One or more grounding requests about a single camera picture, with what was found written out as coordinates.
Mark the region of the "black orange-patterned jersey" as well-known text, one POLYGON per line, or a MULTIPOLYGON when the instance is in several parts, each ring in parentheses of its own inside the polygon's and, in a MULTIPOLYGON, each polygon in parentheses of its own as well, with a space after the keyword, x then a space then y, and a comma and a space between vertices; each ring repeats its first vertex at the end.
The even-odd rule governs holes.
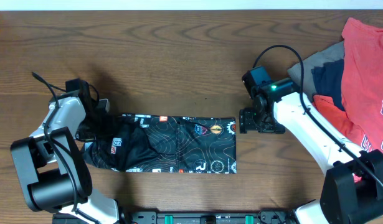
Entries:
POLYGON ((81 150, 91 166, 117 172, 234 174, 234 118, 108 116, 81 150))

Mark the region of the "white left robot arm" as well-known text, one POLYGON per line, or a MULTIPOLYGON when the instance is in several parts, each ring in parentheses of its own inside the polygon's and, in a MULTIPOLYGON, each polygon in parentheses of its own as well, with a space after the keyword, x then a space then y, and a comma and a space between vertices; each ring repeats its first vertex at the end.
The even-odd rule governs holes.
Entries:
POLYGON ((32 211, 61 213, 71 222, 121 223, 117 201, 92 187, 76 144, 100 134, 102 116, 109 110, 108 100, 91 97, 92 89, 79 78, 67 81, 62 95, 52 95, 42 124, 12 143, 11 156, 32 211))

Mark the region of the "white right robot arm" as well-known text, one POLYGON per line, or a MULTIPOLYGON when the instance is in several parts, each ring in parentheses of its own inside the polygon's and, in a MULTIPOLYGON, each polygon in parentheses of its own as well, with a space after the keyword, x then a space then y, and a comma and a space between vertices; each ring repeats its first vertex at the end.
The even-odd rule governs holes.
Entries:
POLYGON ((296 223, 367 223, 383 216, 383 154, 362 149, 336 130, 291 79, 243 78, 251 108, 240 111, 240 132, 257 126, 289 130, 324 174, 318 200, 294 210, 296 223))

